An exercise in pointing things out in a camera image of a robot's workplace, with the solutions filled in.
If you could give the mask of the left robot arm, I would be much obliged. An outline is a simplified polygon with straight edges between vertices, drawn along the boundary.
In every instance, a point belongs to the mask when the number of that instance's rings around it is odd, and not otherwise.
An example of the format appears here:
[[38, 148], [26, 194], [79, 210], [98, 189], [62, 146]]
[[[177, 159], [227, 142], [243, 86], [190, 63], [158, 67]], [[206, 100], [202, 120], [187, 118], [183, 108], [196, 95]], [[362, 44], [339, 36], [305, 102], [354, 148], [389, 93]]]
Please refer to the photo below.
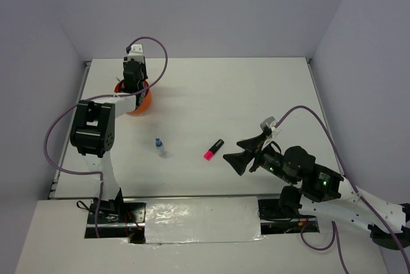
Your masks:
[[83, 156], [89, 172], [97, 172], [102, 193], [94, 198], [93, 209], [109, 221], [118, 222], [126, 210], [122, 191], [113, 172], [110, 150], [115, 141], [115, 120], [138, 109], [148, 86], [143, 56], [126, 56], [123, 80], [113, 97], [79, 101], [70, 131], [70, 143]]

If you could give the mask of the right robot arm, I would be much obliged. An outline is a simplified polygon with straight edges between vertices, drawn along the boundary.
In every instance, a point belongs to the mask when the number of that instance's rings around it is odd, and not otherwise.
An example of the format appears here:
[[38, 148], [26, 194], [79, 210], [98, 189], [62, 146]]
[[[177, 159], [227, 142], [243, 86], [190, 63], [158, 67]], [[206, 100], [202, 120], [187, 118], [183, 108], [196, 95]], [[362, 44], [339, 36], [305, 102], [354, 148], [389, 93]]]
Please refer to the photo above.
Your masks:
[[316, 163], [315, 156], [293, 146], [284, 153], [264, 135], [237, 143], [242, 152], [225, 154], [238, 175], [262, 168], [286, 183], [278, 208], [285, 217], [315, 216], [342, 222], [369, 234], [384, 248], [409, 246], [409, 204], [394, 204], [355, 188], [340, 173]]

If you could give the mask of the orange round divided container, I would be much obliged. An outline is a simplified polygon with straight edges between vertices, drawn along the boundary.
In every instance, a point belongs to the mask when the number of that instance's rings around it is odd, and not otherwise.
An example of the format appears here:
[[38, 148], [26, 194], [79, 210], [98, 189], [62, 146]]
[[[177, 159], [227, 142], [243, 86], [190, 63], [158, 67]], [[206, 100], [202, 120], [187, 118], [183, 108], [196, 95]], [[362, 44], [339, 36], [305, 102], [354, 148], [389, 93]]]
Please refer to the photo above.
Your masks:
[[[123, 92], [124, 90], [125, 90], [124, 81], [121, 80], [115, 86], [114, 92], [119, 93], [119, 92]], [[151, 102], [152, 102], [152, 94], [151, 94], [151, 90], [148, 89], [145, 91], [145, 95], [140, 97], [137, 108], [134, 111], [129, 112], [128, 115], [141, 115], [149, 108], [149, 106], [151, 105]]]

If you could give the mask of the black highlighter pink cap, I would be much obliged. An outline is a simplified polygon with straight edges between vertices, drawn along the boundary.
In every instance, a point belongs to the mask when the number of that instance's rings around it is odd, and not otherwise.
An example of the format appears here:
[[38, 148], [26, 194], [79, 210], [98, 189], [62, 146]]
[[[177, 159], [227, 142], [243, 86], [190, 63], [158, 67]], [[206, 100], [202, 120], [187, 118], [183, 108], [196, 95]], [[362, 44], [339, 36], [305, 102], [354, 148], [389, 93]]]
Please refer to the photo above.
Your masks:
[[224, 145], [224, 140], [219, 139], [217, 140], [211, 148], [203, 155], [203, 158], [207, 161], [211, 160], [212, 157], [220, 150], [220, 148]]

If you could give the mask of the reflective silver front panel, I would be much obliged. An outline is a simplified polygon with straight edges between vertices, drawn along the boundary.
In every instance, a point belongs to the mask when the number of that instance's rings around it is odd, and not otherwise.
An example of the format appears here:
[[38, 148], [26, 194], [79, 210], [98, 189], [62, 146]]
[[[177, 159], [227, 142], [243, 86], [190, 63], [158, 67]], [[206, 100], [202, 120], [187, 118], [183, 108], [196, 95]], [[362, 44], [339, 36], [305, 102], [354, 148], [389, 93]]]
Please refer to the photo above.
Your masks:
[[261, 235], [255, 197], [171, 198], [147, 202], [150, 244], [241, 243]]

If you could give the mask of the small blue-capped glue bottle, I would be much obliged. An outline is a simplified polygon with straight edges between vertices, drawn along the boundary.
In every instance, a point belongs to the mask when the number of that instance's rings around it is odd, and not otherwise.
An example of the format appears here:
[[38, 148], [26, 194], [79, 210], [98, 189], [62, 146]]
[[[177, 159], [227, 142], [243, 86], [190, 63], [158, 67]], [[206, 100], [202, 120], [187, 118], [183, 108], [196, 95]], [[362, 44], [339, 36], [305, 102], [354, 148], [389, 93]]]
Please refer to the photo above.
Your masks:
[[156, 150], [158, 151], [159, 156], [165, 157], [167, 154], [167, 151], [165, 150], [165, 146], [160, 138], [155, 139], [155, 147]]

